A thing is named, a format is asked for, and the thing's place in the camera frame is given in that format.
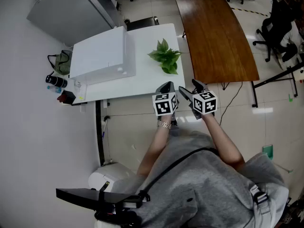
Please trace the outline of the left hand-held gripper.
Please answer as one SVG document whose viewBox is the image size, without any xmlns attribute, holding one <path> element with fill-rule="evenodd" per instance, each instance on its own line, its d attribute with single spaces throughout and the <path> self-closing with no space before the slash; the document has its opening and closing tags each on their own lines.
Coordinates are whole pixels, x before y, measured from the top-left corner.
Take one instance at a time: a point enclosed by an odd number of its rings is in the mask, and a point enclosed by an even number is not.
<svg viewBox="0 0 304 228">
<path fill-rule="evenodd" d="M 172 81 L 164 83 L 156 89 L 155 95 L 152 96 L 152 103 L 158 124 L 162 121 L 162 117 L 170 116 L 171 119 L 168 123 L 177 126 L 175 111 L 179 101 Z"/>
</svg>

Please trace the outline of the green potted plant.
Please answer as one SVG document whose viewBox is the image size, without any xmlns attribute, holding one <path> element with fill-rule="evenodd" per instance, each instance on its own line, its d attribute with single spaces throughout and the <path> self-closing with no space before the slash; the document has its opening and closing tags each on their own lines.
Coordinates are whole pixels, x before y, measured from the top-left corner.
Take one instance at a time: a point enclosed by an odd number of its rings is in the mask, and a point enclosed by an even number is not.
<svg viewBox="0 0 304 228">
<path fill-rule="evenodd" d="M 162 42 L 157 42 L 156 50 L 153 50 L 148 56 L 159 63 L 159 67 L 166 74 L 177 75 L 177 61 L 181 56 L 179 50 L 169 48 L 168 42 L 163 38 Z"/>
</svg>

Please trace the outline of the person's right forearm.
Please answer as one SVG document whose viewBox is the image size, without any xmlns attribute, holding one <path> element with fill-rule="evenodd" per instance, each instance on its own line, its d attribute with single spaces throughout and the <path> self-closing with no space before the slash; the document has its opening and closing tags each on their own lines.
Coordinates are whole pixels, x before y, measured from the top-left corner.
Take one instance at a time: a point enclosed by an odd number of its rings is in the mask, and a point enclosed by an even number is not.
<svg viewBox="0 0 304 228">
<path fill-rule="evenodd" d="M 221 128 L 213 114 L 202 114 L 201 117 L 207 126 L 221 160 L 233 169 L 239 170 L 245 164 L 245 161 L 237 146 Z"/>
</svg>

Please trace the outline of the person's left forearm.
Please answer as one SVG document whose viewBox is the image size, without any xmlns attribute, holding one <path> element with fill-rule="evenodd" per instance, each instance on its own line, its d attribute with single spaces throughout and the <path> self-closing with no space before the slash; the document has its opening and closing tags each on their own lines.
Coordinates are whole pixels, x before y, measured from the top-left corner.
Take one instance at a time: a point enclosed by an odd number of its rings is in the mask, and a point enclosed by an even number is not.
<svg viewBox="0 0 304 228">
<path fill-rule="evenodd" d="M 161 118 L 163 122 L 168 122 L 171 117 L 164 116 Z M 164 150 L 168 136 L 169 136 L 169 129 L 163 127 L 157 127 L 156 133 L 150 144 L 146 154 L 144 155 L 140 166 L 137 170 L 137 175 L 147 177 L 151 172 L 155 162 L 157 161 L 158 157 Z"/>
</svg>

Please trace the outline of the white desk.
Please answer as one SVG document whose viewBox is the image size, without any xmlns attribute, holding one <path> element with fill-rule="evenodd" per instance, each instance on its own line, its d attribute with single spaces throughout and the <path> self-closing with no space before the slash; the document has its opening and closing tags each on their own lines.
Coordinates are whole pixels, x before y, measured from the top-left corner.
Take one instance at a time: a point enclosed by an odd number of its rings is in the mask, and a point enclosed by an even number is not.
<svg viewBox="0 0 304 228">
<path fill-rule="evenodd" d="M 84 102 L 105 100 L 155 92 L 163 83 L 172 81 L 175 86 L 184 86 L 181 60 L 177 61 L 177 75 L 166 74 L 159 63 L 148 54 L 156 49 L 157 42 L 164 38 L 169 47 L 179 50 L 174 24 L 163 24 L 128 31 L 135 43 L 136 75 L 87 85 Z"/>
</svg>

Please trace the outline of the brown wooden table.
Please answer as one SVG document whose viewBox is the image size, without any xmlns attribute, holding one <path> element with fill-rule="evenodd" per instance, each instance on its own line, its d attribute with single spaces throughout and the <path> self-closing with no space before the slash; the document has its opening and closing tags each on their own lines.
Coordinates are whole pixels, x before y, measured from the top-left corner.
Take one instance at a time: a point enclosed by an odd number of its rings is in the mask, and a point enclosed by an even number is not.
<svg viewBox="0 0 304 228">
<path fill-rule="evenodd" d="M 194 78 L 205 84 L 259 80 L 245 33 L 226 0 L 176 0 Z"/>
</svg>

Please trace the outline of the black desk leg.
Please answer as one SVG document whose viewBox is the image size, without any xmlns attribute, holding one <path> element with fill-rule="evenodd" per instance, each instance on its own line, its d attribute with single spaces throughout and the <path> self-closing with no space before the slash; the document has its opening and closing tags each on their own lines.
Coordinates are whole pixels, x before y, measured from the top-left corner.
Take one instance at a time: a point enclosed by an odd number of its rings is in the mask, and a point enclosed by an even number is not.
<svg viewBox="0 0 304 228">
<path fill-rule="evenodd" d="M 101 101 L 95 101 L 95 124 L 96 124 L 96 139 L 100 165 L 105 161 L 104 146 L 103 146 L 103 131 L 102 131 L 102 115 L 101 115 Z"/>
</svg>

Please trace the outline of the white power strip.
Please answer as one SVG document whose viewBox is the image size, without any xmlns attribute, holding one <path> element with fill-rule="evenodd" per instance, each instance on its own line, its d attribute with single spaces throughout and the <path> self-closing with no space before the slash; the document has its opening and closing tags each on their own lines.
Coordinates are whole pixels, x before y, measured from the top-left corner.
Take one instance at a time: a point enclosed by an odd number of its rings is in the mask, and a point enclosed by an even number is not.
<svg viewBox="0 0 304 228">
<path fill-rule="evenodd" d="M 79 81 L 74 82 L 74 90 L 76 92 L 76 98 L 80 102 L 84 102 L 86 98 L 86 89 L 87 85 L 84 83 L 80 83 Z"/>
</svg>

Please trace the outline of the white round bin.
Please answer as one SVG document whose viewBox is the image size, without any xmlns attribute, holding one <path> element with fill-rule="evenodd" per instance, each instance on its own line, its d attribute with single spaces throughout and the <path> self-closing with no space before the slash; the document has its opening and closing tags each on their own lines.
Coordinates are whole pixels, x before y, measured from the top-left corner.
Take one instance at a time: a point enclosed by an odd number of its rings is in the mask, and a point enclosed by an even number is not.
<svg viewBox="0 0 304 228">
<path fill-rule="evenodd" d="M 111 192 L 116 182 L 133 176 L 135 176 L 135 173 L 124 165 L 110 163 L 93 172 L 88 179 L 88 185 L 91 189 L 100 190 L 107 183 L 104 191 Z"/>
</svg>

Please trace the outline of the black and red box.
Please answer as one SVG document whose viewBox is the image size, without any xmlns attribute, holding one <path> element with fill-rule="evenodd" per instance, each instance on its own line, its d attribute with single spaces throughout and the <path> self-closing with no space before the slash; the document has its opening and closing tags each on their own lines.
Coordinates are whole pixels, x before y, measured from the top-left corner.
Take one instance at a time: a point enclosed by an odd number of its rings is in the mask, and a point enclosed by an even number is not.
<svg viewBox="0 0 304 228">
<path fill-rule="evenodd" d="M 62 92 L 62 94 L 57 98 L 57 100 L 60 103 L 68 104 L 68 105 L 72 105 L 73 102 L 75 101 L 75 99 L 76 99 L 76 96 L 73 94 L 73 92 L 66 91 L 66 90 L 64 90 Z"/>
</svg>

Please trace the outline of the yellow black floor tape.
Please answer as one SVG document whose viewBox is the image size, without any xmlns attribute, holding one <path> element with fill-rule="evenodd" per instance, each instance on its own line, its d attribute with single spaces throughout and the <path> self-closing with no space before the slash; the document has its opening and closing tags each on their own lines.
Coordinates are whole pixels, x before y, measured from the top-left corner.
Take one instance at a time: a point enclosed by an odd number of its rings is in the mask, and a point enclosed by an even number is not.
<svg viewBox="0 0 304 228">
<path fill-rule="evenodd" d="M 260 13 L 260 12 L 257 12 L 257 11 L 252 11 L 252 10 L 247 10 L 247 9 L 240 9 L 240 8 L 233 8 L 233 7 L 231 7 L 231 9 L 232 10 L 238 10 L 238 11 L 244 11 L 244 12 L 247 12 L 247 13 L 258 14 L 258 15 L 261 15 L 261 16 L 268 17 L 268 14 L 263 14 L 263 13 Z"/>
</svg>

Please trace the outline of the black thermos bottle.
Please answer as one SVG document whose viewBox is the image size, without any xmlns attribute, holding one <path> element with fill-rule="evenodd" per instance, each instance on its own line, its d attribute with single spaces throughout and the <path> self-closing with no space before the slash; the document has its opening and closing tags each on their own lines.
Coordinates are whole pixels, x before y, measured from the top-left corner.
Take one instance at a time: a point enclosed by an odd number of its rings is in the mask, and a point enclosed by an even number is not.
<svg viewBox="0 0 304 228">
<path fill-rule="evenodd" d="M 62 77 L 58 77 L 54 71 L 52 73 L 50 73 L 49 75 L 47 75 L 46 83 L 51 84 L 56 87 L 61 87 L 61 88 L 67 87 L 67 80 Z"/>
</svg>

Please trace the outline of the green bag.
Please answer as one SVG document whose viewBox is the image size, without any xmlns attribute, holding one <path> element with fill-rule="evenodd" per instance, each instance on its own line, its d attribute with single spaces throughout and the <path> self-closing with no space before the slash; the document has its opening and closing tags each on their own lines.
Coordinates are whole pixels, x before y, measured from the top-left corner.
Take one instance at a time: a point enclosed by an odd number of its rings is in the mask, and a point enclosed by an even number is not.
<svg viewBox="0 0 304 228">
<path fill-rule="evenodd" d="M 48 55 L 47 59 L 55 72 L 66 76 L 70 74 L 72 53 L 69 50 L 62 50 L 60 54 Z"/>
</svg>

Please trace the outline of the black chest-mounted device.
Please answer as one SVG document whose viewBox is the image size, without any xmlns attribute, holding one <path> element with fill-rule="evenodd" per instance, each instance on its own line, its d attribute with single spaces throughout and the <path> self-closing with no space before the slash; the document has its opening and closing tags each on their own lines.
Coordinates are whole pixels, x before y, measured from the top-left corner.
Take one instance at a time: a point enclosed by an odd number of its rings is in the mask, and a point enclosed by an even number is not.
<svg viewBox="0 0 304 228">
<path fill-rule="evenodd" d="M 150 201 L 145 191 L 136 194 L 104 192 L 102 190 L 56 189 L 56 197 L 71 204 L 95 211 L 95 218 L 121 228 L 137 228 L 141 218 L 134 209 Z"/>
</svg>

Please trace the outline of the black metal table frame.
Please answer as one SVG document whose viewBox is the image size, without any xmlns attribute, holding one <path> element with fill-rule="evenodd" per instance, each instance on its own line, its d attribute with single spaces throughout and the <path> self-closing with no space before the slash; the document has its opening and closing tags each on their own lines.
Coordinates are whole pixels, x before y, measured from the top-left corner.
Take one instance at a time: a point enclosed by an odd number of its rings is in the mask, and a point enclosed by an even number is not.
<svg viewBox="0 0 304 228">
<path fill-rule="evenodd" d="M 286 71 L 279 73 L 265 81 L 262 81 L 261 83 L 258 84 L 254 84 L 253 81 L 251 81 L 251 87 L 252 87 L 252 91 L 253 91 L 253 97 L 254 97 L 254 103 L 252 104 L 253 108 L 258 108 L 258 102 L 257 102 L 257 95 L 256 95 L 256 89 L 264 86 L 266 84 L 269 83 L 273 83 L 273 82 L 278 82 L 278 81 L 286 81 L 286 80 L 291 80 L 292 83 L 294 84 L 294 97 L 297 98 L 298 97 L 298 91 L 297 91 L 297 86 L 296 86 L 296 80 L 295 80 L 295 76 L 294 76 L 294 72 L 298 69 L 301 69 L 302 67 L 304 67 L 304 62 L 300 62 L 297 65 L 293 66 L 293 67 L 288 67 Z"/>
</svg>

